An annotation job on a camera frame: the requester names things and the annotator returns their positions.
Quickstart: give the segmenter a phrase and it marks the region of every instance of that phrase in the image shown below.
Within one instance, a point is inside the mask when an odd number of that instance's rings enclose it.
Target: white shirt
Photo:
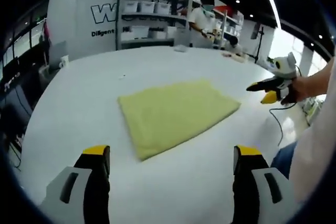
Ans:
[[[232,52],[233,54],[236,54],[236,55],[240,55],[240,56],[243,55],[243,48],[241,47],[240,44],[237,44],[236,47],[233,47],[230,44],[230,41],[226,41],[224,49],[225,49],[225,51]]]
[[[299,202],[306,201],[328,168],[336,144],[336,61],[327,97],[313,124],[298,138],[289,180]]]
[[[195,23],[202,30],[206,29],[210,33],[216,29],[215,14],[203,10],[201,7],[193,9],[188,21]],[[194,29],[191,30],[191,42],[194,47],[212,47],[212,41],[204,38],[199,31],[195,31]]]

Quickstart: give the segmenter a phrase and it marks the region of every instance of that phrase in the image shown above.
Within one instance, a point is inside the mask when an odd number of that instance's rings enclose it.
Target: yellow towel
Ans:
[[[201,134],[240,106],[206,80],[149,88],[119,97],[119,103],[142,161]]]

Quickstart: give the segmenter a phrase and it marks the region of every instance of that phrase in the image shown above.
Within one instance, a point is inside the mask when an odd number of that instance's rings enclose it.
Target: face mask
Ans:
[[[206,11],[210,12],[213,10],[213,8],[215,8],[214,5],[202,5],[203,9],[205,9]]]

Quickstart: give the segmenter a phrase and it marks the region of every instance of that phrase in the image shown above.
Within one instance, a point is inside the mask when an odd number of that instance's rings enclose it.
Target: person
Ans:
[[[215,0],[201,0],[201,6],[193,9],[188,19],[193,47],[212,48],[209,34],[216,34],[216,19],[212,12]]]
[[[240,44],[238,44],[238,38],[236,36],[231,36],[228,41],[225,42],[225,51],[231,52],[233,54],[242,56],[243,49]]]
[[[297,77],[293,94],[282,104],[302,101],[309,97],[327,94],[321,111],[312,125],[296,142],[280,149],[271,167],[277,168],[292,183],[299,202],[305,202],[327,170],[336,146],[336,67],[334,58],[318,73]]]

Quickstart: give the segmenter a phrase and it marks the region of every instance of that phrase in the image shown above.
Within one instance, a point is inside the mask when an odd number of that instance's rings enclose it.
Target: white table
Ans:
[[[145,47],[75,60],[56,75],[32,114],[20,183],[39,204],[50,181],[85,148],[108,144],[112,223],[229,223],[233,146],[258,146],[268,161],[277,151],[280,132],[270,106],[260,104],[264,93],[245,91],[271,76],[210,49]],[[201,78],[241,101],[241,108],[194,139],[139,162],[117,97]]]

